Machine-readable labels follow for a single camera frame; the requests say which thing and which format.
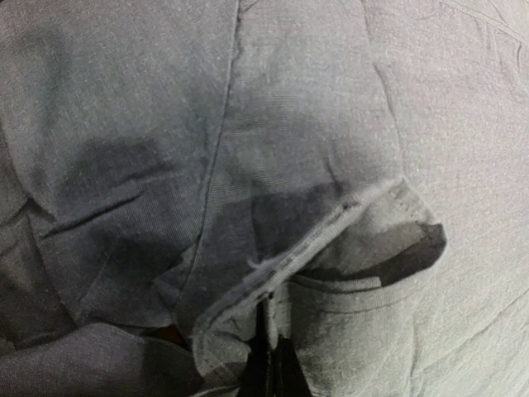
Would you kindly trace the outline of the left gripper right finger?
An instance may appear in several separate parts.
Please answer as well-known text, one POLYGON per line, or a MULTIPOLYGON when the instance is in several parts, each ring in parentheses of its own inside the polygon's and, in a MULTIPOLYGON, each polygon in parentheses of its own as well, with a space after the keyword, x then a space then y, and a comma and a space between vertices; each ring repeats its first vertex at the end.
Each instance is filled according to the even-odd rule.
POLYGON ((278 397, 312 397, 293 342, 280 337, 274 353, 274 393, 278 397))

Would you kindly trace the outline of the grey long sleeve shirt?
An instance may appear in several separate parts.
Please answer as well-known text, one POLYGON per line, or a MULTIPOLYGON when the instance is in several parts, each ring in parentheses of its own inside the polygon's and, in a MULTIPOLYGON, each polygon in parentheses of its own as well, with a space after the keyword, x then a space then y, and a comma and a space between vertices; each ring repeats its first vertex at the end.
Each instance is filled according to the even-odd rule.
POLYGON ((4 1, 1 393, 528 393, 525 1, 4 1))

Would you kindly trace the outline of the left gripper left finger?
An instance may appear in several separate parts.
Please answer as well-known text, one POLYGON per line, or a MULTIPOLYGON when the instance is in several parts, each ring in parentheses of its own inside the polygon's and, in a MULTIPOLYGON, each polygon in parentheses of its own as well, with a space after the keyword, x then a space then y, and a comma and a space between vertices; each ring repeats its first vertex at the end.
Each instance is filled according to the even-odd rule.
POLYGON ((269 341, 265 320, 265 304, 256 312, 255 335, 250 340, 251 352, 241 377, 237 397, 269 396, 269 341))

